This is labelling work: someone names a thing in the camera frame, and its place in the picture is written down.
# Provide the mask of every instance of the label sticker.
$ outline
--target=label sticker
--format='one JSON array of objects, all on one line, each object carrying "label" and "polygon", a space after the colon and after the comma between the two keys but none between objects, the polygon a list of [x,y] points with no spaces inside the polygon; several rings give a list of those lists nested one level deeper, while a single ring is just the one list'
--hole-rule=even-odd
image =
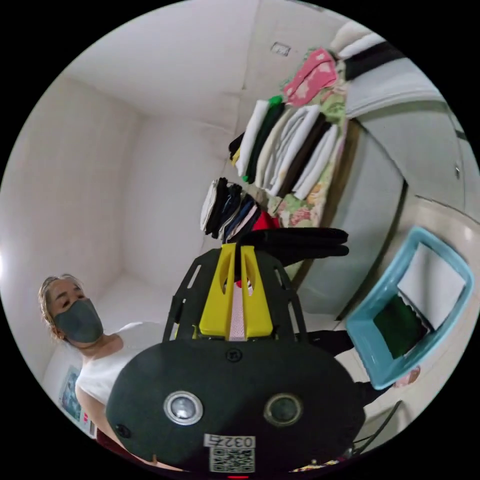
[{"label": "label sticker", "polygon": [[206,433],[203,446],[210,449],[211,472],[248,474],[255,472],[255,437]]},{"label": "label sticker", "polygon": [[203,436],[203,446],[219,449],[254,449],[255,437],[211,435],[206,433]]}]

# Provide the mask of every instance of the gray face mask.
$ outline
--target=gray face mask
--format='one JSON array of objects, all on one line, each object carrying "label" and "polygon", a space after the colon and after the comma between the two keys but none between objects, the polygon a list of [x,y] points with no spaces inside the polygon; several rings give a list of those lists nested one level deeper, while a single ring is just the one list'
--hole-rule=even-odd
[{"label": "gray face mask", "polygon": [[100,317],[89,299],[75,301],[67,311],[56,315],[53,323],[68,340],[82,344],[96,342],[104,333]]}]

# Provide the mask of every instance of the screw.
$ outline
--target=screw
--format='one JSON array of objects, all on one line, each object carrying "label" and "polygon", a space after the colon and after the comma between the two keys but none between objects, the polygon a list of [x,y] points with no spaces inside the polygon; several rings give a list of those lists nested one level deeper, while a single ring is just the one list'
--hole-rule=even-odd
[{"label": "screw", "polygon": [[231,348],[226,353],[226,359],[229,362],[239,362],[242,359],[242,352],[238,348]]},{"label": "screw", "polygon": [[125,425],[115,425],[115,430],[123,439],[129,439],[132,436],[132,432]]}]

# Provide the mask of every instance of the pink cloth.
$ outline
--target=pink cloth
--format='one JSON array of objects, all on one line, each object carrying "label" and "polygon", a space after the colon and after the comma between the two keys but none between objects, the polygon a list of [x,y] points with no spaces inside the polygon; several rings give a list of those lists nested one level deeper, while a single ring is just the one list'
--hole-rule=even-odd
[{"label": "pink cloth", "polygon": [[337,81],[335,61],[323,48],[313,51],[293,80],[284,87],[287,103],[294,107],[308,104],[320,90]]}]

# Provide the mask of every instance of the white tank top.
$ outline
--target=white tank top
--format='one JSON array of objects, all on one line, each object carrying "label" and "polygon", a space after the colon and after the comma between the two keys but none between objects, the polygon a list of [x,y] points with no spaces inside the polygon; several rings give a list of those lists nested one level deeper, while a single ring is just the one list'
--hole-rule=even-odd
[{"label": "white tank top", "polygon": [[76,385],[104,405],[123,367],[137,354],[162,342],[164,325],[154,322],[129,323],[116,334],[123,348],[112,355],[89,361],[80,371]]}]

